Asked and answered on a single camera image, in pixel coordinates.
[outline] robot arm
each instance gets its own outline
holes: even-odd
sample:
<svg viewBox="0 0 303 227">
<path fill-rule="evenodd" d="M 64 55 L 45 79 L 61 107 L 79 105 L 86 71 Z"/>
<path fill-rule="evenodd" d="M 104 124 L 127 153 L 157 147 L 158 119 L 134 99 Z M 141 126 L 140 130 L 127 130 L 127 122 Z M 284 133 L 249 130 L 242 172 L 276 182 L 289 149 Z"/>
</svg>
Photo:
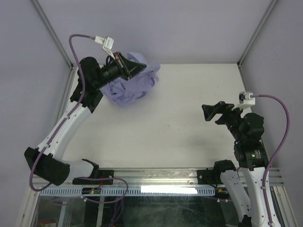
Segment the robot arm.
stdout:
<svg viewBox="0 0 303 227">
<path fill-rule="evenodd" d="M 79 78 L 67 109 L 53 130 L 36 148 L 28 147 L 24 153 L 30 169 L 37 162 L 34 173 L 55 185 L 77 177 L 99 177 L 96 175 L 99 166 L 95 163 L 86 159 L 76 162 L 63 161 L 66 147 L 81 124 L 99 104 L 103 97 L 100 88 L 118 77 L 131 79 L 146 68 L 144 64 L 129 61 L 120 52 L 112 53 L 110 49 L 113 39 L 110 37 L 103 39 L 97 36 L 95 42 L 103 44 L 103 49 L 109 54 L 111 61 L 102 67 L 92 57 L 80 61 L 85 79 L 85 93 L 82 94 L 83 83 Z"/>
<path fill-rule="evenodd" d="M 239 226 L 279 227 L 281 225 L 275 215 L 268 176 L 265 189 L 262 187 L 262 178 L 268 165 L 266 151 L 260 142 L 264 132 L 264 118 L 255 113 L 248 113 L 241 118 L 243 109 L 255 104 L 255 98 L 251 97 L 252 95 L 251 92 L 241 92 L 240 104 L 237 106 L 222 101 L 213 106 L 202 105 L 205 120 L 210 121 L 216 114 L 222 114 L 215 123 L 225 124 L 235 138 L 234 154 L 244 174 L 249 196 L 240 183 L 232 161 L 215 162 L 211 176 L 217 183 L 223 183 L 229 192 L 238 213 Z M 272 223 L 268 219 L 264 190 L 269 195 L 268 203 L 273 215 Z"/>
</svg>

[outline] purple cloth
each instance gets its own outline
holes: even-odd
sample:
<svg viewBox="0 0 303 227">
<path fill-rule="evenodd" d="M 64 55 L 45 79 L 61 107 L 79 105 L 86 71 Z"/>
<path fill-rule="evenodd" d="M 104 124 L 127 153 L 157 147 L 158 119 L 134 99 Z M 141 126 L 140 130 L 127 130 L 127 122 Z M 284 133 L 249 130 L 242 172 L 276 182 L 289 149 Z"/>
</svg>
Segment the purple cloth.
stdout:
<svg viewBox="0 0 303 227">
<path fill-rule="evenodd" d="M 158 81 L 156 72 L 160 69 L 157 62 L 147 63 L 146 59 L 140 53 L 130 52 L 127 58 L 131 61 L 146 64 L 147 67 L 137 76 L 130 80 L 122 78 L 115 79 L 108 85 L 101 88 L 101 92 L 108 97 L 111 103 L 120 106 L 127 106 L 134 103 L 136 99 L 142 98 Z"/>
</svg>

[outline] bright white light strip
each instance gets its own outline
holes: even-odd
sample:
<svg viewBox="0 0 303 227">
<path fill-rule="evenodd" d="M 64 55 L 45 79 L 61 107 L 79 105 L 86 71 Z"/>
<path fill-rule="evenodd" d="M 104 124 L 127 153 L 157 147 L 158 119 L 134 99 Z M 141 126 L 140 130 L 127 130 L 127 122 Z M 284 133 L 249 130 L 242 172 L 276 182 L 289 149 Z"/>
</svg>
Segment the bright white light strip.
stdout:
<svg viewBox="0 0 303 227">
<path fill-rule="evenodd" d="M 198 194 L 195 188 L 176 186 L 141 186 L 142 193 L 168 193 L 168 194 Z"/>
</svg>

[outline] white table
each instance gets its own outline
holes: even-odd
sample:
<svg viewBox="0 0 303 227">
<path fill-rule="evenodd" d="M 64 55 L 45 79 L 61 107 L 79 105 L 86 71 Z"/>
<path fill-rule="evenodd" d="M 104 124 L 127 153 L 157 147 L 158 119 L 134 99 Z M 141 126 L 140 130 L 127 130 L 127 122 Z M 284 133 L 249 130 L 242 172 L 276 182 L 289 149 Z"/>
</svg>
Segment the white table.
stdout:
<svg viewBox="0 0 303 227">
<path fill-rule="evenodd" d="M 158 76 L 146 97 L 128 107 L 103 97 L 63 159 L 86 158 L 104 168 L 212 167 L 223 159 L 237 166 L 232 135 L 215 119 L 206 122 L 201 108 L 238 103 L 244 86 L 237 65 L 162 65 Z"/>
</svg>

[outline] metal beam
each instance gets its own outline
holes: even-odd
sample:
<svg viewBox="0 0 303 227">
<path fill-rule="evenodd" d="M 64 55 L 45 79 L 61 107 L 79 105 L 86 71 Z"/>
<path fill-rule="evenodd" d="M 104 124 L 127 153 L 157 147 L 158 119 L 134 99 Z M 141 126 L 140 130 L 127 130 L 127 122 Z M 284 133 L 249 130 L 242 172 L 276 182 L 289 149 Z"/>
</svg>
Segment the metal beam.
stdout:
<svg viewBox="0 0 303 227">
<path fill-rule="evenodd" d="M 262 29 L 264 28 L 264 25 L 266 24 L 268 18 L 270 17 L 270 15 L 272 14 L 274 8 L 276 7 L 277 3 L 279 2 L 279 0 L 272 0 L 269 4 L 269 6 L 267 7 L 262 19 L 260 20 L 256 30 L 254 31 L 249 43 L 247 44 L 244 53 L 242 54 L 239 62 L 238 62 L 238 66 L 239 68 L 242 67 L 242 64 L 244 63 L 247 55 L 249 54 L 249 52 L 251 51 L 253 45 L 255 44 L 257 38 L 259 37 Z"/>
<path fill-rule="evenodd" d="M 54 42 L 56 48 L 58 49 L 58 51 L 60 53 L 60 55 L 62 56 L 62 58 L 64 59 L 64 61 L 68 65 L 68 67 L 71 69 L 72 68 L 71 60 L 70 60 L 69 56 L 67 55 L 65 49 L 63 48 L 56 32 L 54 31 L 51 23 L 49 22 L 46 14 L 44 13 L 39 1 L 38 0 L 30 0 L 30 2 L 32 3 L 36 13 L 38 14 L 39 18 L 41 19 L 42 24 L 45 26 L 48 34 L 50 35 L 52 41 Z"/>
</svg>

